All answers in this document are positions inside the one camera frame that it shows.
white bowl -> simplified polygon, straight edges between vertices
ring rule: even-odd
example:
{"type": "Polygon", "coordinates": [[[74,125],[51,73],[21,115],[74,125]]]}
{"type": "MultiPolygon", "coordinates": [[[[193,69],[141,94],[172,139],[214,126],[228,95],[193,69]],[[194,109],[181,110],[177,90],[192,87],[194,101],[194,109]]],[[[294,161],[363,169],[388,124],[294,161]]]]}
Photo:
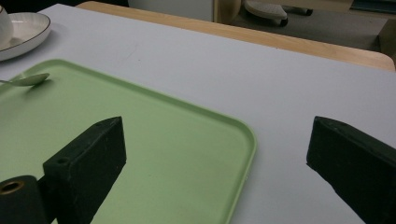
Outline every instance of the white bowl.
{"type": "Polygon", "coordinates": [[[40,45],[50,34],[50,18],[46,15],[23,12],[9,14],[14,34],[0,47],[0,61],[14,58],[40,45]]]}
{"type": "Polygon", "coordinates": [[[9,18],[6,9],[0,6],[0,48],[11,40],[14,26],[9,18]]]}

white cup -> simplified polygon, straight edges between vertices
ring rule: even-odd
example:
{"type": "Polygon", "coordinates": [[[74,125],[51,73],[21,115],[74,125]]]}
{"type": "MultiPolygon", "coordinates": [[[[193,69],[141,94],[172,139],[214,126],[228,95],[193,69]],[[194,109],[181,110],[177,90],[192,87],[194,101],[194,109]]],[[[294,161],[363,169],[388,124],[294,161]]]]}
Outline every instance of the white cup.
{"type": "Polygon", "coordinates": [[[6,9],[0,6],[0,48],[11,40],[14,34],[14,26],[9,18],[6,9]]]}

spoon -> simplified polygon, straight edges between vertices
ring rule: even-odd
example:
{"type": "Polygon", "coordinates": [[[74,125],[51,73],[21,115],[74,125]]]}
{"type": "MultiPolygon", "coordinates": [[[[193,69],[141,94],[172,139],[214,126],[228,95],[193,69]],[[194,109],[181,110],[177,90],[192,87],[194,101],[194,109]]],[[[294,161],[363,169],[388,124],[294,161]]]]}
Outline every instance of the spoon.
{"type": "Polygon", "coordinates": [[[0,80],[0,82],[10,84],[13,86],[34,86],[43,82],[49,75],[50,75],[49,73],[43,73],[43,74],[32,75],[29,77],[23,77],[13,81],[0,80]]]}

tabletop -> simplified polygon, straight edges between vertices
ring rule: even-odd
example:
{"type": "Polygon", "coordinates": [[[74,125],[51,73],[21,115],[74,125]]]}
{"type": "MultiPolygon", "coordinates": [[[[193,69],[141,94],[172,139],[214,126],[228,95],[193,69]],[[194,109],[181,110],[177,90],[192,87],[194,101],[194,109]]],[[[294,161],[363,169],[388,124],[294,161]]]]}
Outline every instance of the tabletop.
{"type": "Polygon", "coordinates": [[[363,223],[305,157],[315,116],[396,147],[394,72],[82,8],[41,13],[48,39],[0,62],[0,78],[64,59],[240,119],[258,148],[232,223],[363,223]]]}
{"type": "Polygon", "coordinates": [[[209,21],[198,21],[135,8],[113,6],[99,2],[85,2],[78,5],[78,7],[141,21],[150,21],[175,26],[206,34],[224,36],[274,48],[287,49],[341,62],[355,63],[395,71],[393,60],[389,56],[379,52],[353,49],[291,36],[270,34],[209,21]]]}

white plate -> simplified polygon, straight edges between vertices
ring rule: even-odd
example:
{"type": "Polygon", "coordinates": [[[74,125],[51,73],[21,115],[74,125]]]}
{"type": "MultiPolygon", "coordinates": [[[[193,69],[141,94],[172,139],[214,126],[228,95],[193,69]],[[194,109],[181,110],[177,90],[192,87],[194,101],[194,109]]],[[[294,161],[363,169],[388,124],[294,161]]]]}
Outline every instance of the white plate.
{"type": "Polygon", "coordinates": [[[14,35],[0,48],[0,61],[22,55],[40,45],[50,33],[50,18],[46,15],[23,12],[9,14],[14,35]]]}

